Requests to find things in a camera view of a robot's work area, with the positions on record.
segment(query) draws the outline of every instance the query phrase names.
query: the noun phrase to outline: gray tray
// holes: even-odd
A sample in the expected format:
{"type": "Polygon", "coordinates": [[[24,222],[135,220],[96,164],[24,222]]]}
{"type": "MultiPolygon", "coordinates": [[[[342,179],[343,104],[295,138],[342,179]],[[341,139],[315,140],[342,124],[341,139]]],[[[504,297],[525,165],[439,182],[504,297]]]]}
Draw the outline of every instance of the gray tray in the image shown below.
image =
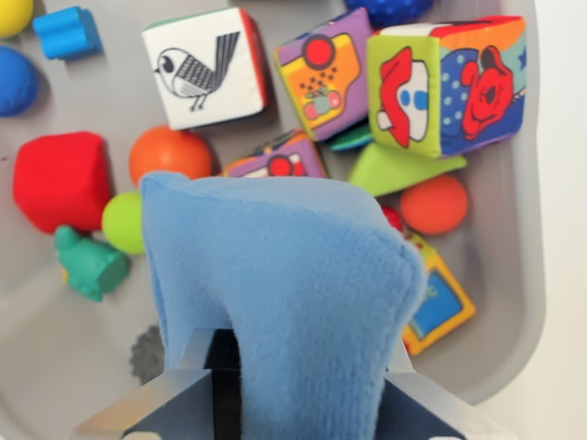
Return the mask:
{"type": "MultiPolygon", "coordinates": [[[[272,50],[343,11],[341,0],[238,0],[257,20],[272,50]]],[[[108,142],[116,189],[133,188],[127,156],[138,135],[165,123],[140,36],[148,24],[227,6],[224,0],[47,0],[39,11],[83,6],[93,14],[103,54],[46,60],[31,30],[6,44],[43,75],[38,103],[0,120],[0,435],[7,440],[63,438],[92,413],[138,386],[127,364],[137,335],[156,322],[149,270],[136,258],[132,275],[102,304],[61,285],[50,237],[30,226],[12,202],[19,146],[49,133],[91,130],[108,142]]],[[[456,233],[433,240],[477,305],[477,316],[416,358],[415,368],[467,402],[504,387],[526,364],[544,317],[537,178],[537,30],[532,0],[436,0],[430,20],[520,14],[528,24],[528,94],[522,131],[469,155],[460,175],[471,214],[456,233]]],[[[271,105],[262,114],[201,129],[228,163],[297,127],[271,66],[271,105]]],[[[354,153],[325,151],[328,170],[345,179],[354,153]]]]}

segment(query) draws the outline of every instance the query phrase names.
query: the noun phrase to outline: white fabric block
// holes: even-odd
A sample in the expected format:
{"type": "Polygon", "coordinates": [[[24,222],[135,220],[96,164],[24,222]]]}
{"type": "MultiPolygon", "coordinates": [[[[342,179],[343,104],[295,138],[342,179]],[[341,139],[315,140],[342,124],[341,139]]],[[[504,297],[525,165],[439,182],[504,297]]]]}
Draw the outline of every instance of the white fabric block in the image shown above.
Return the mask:
{"type": "Polygon", "coordinates": [[[265,106],[243,12],[223,9],[143,31],[171,129],[254,115],[265,106]]]}

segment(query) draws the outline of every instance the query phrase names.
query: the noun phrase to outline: yellow ball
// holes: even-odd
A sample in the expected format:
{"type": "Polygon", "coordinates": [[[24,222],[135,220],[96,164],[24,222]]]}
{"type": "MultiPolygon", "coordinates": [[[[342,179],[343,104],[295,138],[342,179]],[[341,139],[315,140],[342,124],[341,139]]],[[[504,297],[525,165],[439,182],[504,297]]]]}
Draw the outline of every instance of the yellow ball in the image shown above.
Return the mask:
{"type": "Polygon", "coordinates": [[[0,39],[22,32],[33,17],[33,0],[0,0],[0,39]]]}

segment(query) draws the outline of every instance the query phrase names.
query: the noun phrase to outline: blue ball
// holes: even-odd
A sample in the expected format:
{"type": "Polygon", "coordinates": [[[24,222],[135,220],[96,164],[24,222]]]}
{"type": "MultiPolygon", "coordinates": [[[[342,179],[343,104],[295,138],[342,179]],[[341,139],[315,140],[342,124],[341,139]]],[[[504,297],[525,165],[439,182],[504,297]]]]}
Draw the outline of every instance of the blue ball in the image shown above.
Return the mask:
{"type": "Polygon", "coordinates": [[[415,20],[432,6],[432,0],[345,0],[349,9],[364,7],[374,28],[415,20]]]}
{"type": "Polygon", "coordinates": [[[27,58],[0,46],[0,117],[16,116],[37,99],[39,77],[27,58]]]}

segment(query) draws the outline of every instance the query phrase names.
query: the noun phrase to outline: bird picture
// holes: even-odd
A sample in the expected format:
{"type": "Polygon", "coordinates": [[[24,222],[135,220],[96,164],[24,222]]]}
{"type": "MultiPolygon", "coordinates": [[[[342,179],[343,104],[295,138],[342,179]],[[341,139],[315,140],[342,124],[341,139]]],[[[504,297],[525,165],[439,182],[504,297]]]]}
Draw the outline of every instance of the bird picture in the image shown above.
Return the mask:
{"type": "Polygon", "coordinates": [[[192,112],[196,108],[202,110],[208,95],[218,90],[227,76],[239,34],[232,32],[216,37],[214,70],[183,49],[169,48],[159,55],[155,73],[161,76],[171,94],[182,99],[195,99],[190,108],[192,112]]]}

